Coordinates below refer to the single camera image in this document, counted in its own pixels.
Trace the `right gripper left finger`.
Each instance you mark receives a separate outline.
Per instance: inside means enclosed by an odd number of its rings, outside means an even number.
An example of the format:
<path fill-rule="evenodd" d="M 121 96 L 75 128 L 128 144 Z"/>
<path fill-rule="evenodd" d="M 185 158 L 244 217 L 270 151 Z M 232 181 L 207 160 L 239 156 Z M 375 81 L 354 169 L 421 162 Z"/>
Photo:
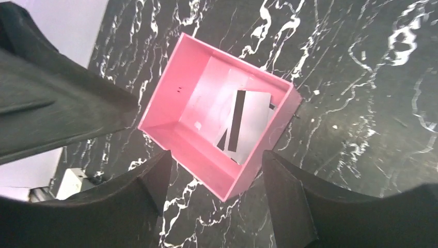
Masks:
<path fill-rule="evenodd" d="M 65 200 L 1 198 L 1 247 L 149 247 L 163 215 L 173 159 L 142 165 Z"/>

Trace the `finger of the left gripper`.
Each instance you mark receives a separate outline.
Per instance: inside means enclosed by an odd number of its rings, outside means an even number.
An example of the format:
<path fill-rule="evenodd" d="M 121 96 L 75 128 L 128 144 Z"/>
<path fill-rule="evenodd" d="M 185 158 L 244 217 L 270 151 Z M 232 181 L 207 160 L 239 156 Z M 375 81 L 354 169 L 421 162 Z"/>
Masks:
<path fill-rule="evenodd" d="M 1 163 L 123 130 L 137 98 L 61 54 L 1 3 Z"/>

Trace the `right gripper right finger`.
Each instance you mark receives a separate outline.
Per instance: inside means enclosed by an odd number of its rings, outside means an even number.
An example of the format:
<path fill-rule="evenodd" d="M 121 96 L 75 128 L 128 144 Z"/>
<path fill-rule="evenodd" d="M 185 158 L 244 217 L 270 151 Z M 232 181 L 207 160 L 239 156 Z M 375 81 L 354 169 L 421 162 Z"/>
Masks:
<path fill-rule="evenodd" d="M 437 184 L 385 198 L 353 192 L 262 156 L 278 247 L 437 247 Z"/>

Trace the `white card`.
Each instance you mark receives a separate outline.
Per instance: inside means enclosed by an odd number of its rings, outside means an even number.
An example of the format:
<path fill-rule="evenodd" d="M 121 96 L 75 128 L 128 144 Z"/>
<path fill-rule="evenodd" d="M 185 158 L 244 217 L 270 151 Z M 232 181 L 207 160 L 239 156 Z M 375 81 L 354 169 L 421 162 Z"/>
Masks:
<path fill-rule="evenodd" d="M 220 129 L 213 145 L 236 163 L 244 164 L 267 127 L 272 113 L 270 93 L 234 91 L 224 102 Z"/>

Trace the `pink plastic tray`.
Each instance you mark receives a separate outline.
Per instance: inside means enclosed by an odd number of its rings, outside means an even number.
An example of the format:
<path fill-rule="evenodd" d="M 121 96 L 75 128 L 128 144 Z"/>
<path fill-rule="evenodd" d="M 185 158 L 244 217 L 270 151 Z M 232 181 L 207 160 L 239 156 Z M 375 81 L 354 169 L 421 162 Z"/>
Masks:
<path fill-rule="evenodd" d="M 271 94 L 269 122 L 242 165 L 213 141 L 224 102 L 236 90 Z M 299 107 L 295 86 L 188 34 L 182 34 L 138 128 L 226 201 L 252 184 L 265 150 L 272 149 Z"/>

